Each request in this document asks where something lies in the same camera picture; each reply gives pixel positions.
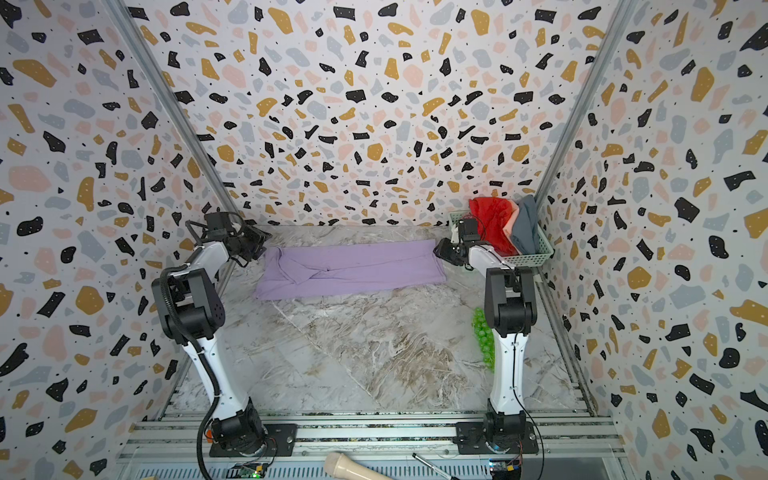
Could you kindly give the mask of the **red t shirt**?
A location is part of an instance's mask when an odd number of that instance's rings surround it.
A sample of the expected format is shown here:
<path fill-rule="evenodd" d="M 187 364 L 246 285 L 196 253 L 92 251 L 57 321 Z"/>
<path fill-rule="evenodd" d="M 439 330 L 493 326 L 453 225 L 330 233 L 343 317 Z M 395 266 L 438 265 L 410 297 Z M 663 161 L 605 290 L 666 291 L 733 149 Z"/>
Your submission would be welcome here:
<path fill-rule="evenodd" d="M 500 232 L 501 216 L 507 201 L 508 199 L 500 197 L 478 197 L 469 201 L 470 213 L 478 220 L 482 239 L 489 242 L 502 256 L 508 256 Z"/>

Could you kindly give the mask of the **left aluminium corner post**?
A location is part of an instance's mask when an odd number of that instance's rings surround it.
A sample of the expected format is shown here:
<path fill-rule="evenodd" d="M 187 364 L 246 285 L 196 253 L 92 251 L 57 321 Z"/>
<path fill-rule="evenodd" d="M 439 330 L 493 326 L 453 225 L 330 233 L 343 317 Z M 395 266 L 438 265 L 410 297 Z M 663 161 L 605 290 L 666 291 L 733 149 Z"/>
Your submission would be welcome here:
<path fill-rule="evenodd" d="M 140 29 L 134 23 L 125 2 L 103 1 L 103 4 L 109 18 L 125 40 L 131 54 L 143 70 L 146 80 L 153 88 L 158 100 L 170 117 L 182 142 L 191 150 L 192 156 L 222 208 L 236 213 L 237 206 L 234 200 L 229 195 L 215 166 L 210 161 L 206 149 L 180 107 L 172 88 L 164 79 L 160 66 L 147 46 L 147 42 L 143 38 Z"/>

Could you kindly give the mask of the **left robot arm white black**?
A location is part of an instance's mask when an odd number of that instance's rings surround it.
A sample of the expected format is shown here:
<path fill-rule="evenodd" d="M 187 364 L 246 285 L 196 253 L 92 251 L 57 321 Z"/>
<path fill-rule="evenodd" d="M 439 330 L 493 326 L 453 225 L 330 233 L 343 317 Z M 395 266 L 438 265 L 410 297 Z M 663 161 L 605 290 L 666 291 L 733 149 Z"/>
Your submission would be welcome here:
<path fill-rule="evenodd" d="M 220 270 L 257 260 L 271 235 L 234 212 L 215 212 L 202 223 L 188 221 L 194 240 L 184 263 L 163 269 L 152 293 L 164 335 L 181 346 L 203 382 L 210 406 L 200 436 L 223 451 L 248 455 L 266 445 L 266 431 L 252 400 L 227 372 L 230 361 L 217 332 L 226 321 L 217 291 Z"/>

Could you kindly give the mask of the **green plastic grape bunch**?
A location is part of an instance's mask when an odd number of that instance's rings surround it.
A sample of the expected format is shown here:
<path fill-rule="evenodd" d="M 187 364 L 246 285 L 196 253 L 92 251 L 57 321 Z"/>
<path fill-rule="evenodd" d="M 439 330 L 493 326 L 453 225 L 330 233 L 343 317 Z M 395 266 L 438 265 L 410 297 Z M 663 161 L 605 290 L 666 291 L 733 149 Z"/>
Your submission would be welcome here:
<path fill-rule="evenodd" d="M 494 331 L 487 325 L 482 308 L 474 309 L 472 328 L 483 356 L 483 363 L 488 369 L 493 371 L 495 368 Z"/>

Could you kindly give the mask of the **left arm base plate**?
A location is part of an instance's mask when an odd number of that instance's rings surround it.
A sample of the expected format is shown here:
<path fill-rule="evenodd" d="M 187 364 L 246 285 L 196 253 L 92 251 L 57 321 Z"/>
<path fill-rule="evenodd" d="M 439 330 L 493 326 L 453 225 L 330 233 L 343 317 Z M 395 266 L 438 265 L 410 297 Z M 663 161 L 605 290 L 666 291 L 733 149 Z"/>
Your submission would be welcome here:
<path fill-rule="evenodd" d="M 267 423 L 265 439 L 255 450 L 250 447 L 245 452 L 227 450 L 219 444 L 212 443 L 204 448 L 211 458 L 264 459 L 287 458 L 294 452 L 298 435 L 298 425 L 295 423 Z"/>

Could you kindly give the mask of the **small green circuit board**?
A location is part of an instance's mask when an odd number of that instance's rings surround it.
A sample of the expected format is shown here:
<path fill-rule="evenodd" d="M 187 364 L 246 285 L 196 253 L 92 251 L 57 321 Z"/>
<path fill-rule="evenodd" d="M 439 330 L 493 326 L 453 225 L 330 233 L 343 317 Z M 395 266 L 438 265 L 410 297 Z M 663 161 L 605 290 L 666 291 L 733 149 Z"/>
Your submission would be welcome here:
<path fill-rule="evenodd" d="M 229 468 L 226 479 L 265 479 L 269 465 L 267 463 L 241 463 Z"/>

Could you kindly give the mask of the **lilac t shirt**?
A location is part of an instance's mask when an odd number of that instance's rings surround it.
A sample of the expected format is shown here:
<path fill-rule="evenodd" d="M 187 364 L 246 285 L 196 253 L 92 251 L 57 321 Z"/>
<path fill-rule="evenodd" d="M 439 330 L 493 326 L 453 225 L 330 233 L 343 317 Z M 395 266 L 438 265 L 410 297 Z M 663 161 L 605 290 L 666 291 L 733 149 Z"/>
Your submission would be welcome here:
<path fill-rule="evenodd" d="M 254 297 L 262 301 L 353 295 L 446 281 L 433 240 L 274 247 Z"/>

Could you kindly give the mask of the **mint green plastic basket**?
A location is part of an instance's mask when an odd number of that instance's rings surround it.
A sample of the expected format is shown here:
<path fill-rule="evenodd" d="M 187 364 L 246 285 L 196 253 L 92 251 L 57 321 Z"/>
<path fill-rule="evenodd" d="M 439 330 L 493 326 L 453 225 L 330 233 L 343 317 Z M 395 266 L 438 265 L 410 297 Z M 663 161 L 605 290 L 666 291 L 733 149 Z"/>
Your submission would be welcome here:
<path fill-rule="evenodd" d="M 470 215 L 469 210 L 458 210 L 449 213 L 449 226 L 452 221 L 460 221 Z M 541 267 L 554 255 L 554 248 L 546 238 L 540 225 L 536 225 L 536 253 L 531 255 L 515 255 L 503 257 L 503 260 L 513 266 Z"/>

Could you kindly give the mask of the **aluminium mounting rail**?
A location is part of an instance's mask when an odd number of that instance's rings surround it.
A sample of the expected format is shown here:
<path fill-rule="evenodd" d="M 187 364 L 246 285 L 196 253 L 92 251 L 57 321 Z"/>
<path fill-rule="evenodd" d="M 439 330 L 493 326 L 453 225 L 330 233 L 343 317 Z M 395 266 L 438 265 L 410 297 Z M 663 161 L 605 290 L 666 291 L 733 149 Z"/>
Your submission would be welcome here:
<path fill-rule="evenodd" d="M 287 458 L 237 460 L 211 458 L 204 463 L 214 479 L 226 479 L 241 463 L 267 463 L 267 479 L 324 479 L 331 452 L 392 479 L 436 479 L 438 475 L 414 460 L 417 453 L 459 479 L 488 479 L 493 467 L 519 460 L 525 479 L 631 479 L 627 454 L 613 422 L 584 411 L 537 411 L 534 430 L 540 451 L 524 455 L 460 455 L 453 443 L 455 425 L 481 422 L 472 412 L 354 413 L 272 415 L 267 423 L 295 423 L 298 435 Z"/>

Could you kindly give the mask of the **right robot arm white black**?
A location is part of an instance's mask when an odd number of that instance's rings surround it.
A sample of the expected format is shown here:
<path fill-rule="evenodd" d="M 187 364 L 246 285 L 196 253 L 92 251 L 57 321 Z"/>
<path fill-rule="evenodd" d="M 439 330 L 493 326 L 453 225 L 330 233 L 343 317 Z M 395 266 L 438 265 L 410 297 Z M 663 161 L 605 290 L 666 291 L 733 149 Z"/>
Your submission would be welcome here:
<path fill-rule="evenodd" d="M 461 217 L 452 236 L 441 239 L 436 256 L 451 265 L 480 273 L 485 281 L 484 319 L 494 347 L 493 386 L 482 422 L 480 445 L 493 453 L 520 449 L 527 437 L 528 411 L 523 402 L 525 350 L 537 322 L 534 275 L 500 256 L 481 238 L 478 221 Z"/>

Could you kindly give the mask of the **grey t shirt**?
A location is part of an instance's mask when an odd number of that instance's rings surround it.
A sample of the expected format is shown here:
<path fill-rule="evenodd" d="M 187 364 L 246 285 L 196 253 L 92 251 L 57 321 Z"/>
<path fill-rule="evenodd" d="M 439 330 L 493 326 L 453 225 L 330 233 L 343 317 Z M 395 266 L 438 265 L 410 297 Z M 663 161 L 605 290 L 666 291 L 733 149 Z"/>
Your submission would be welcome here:
<path fill-rule="evenodd" d="M 518 216 L 512 224 L 509 240 L 520 255 L 538 253 L 538 212 L 532 195 L 523 197 L 518 203 Z"/>

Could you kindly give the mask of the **metal screwdriver tool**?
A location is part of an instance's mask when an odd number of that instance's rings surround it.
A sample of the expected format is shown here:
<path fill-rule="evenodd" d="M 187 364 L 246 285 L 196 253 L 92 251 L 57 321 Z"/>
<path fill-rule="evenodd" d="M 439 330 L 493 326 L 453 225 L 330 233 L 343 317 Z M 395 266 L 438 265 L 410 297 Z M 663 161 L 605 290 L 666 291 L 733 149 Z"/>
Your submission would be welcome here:
<path fill-rule="evenodd" d="M 440 467 L 438 467 L 434 463 L 428 461 L 427 459 L 425 459 L 424 457 L 420 456 L 419 454 L 412 453 L 411 456 L 412 456 L 412 458 L 414 460 L 419 462 L 421 465 L 425 466 L 428 470 L 433 472 L 435 475 L 438 475 L 442 479 L 444 479 L 444 480 L 458 480 L 457 477 L 455 477 L 453 475 L 450 475 L 448 472 L 446 472 L 445 470 L 441 469 Z"/>

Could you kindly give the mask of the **aluminium corner post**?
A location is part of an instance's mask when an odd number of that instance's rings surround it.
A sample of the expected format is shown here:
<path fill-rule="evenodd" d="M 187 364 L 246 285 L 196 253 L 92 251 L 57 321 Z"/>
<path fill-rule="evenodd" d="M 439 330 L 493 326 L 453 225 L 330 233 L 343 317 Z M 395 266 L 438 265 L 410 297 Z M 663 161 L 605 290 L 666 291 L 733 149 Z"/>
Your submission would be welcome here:
<path fill-rule="evenodd" d="M 160 66 L 147 46 L 147 42 L 143 38 L 140 29 L 134 23 L 125 2 L 103 1 L 103 4 L 109 18 L 125 40 L 131 54 L 143 70 L 146 80 L 153 88 L 158 100 L 170 117 L 182 142 L 191 150 L 192 156 L 222 208 L 236 213 L 237 206 L 234 200 L 229 195 L 215 166 L 210 161 L 206 149 L 180 107 L 172 88 L 164 79 Z"/>
<path fill-rule="evenodd" d="M 601 79 L 605 74 L 607 67 L 613 56 L 613 52 L 620 40 L 622 33 L 636 9 L 638 2 L 636 0 L 621 0 L 616 3 L 616 9 L 608 23 L 605 37 L 601 41 L 597 50 L 595 60 L 590 67 L 585 82 L 576 97 L 573 109 L 571 110 L 565 127 L 556 148 L 553 152 L 552 160 L 543 176 L 539 189 L 535 194 L 535 201 L 539 214 L 543 214 L 548 205 L 547 197 L 553 188 L 556 174 L 564 165 L 566 155 L 575 140 L 581 122 L 587 115 L 594 96 L 600 86 Z"/>

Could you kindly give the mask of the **right aluminium corner post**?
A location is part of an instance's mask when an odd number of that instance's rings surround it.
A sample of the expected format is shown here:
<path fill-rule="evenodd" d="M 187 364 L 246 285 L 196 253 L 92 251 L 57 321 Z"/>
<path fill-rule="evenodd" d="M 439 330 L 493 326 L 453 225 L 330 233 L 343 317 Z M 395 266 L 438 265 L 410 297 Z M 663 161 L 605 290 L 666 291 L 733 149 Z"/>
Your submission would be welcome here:
<path fill-rule="evenodd" d="M 553 188 L 556 174 L 564 165 L 566 155 L 575 140 L 581 122 L 587 115 L 594 96 L 600 86 L 601 79 L 605 74 L 607 67 L 613 56 L 613 52 L 620 40 L 622 33 L 636 9 L 638 2 L 636 0 L 621 0 L 616 3 L 616 9 L 608 23 L 605 37 L 601 41 L 597 50 L 595 60 L 590 67 L 585 82 L 576 97 L 573 109 L 571 110 L 565 127 L 556 148 L 553 152 L 552 160 L 543 176 L 539 189 L 535 194 L 535 201 L 539 214 L 543 214 L 548 205 L 547 197 Z"/>

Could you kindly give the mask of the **pink t shirt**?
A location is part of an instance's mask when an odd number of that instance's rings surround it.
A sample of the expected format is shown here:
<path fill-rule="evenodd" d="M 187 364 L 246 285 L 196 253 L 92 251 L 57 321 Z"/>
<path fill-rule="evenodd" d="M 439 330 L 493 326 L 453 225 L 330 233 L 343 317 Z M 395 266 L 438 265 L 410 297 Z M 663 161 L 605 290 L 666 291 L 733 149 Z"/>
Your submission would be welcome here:
<path fill-rule="evenodd" d="M 519 206 L 515 202 L 508 200 L 501 216 L 502 221 L 500 223 L 500 232 L 508 256 L 515 256 L 519 254 L 519 250 L 513 241 L 513 228 L 519 216 L 519 211 Z"/>

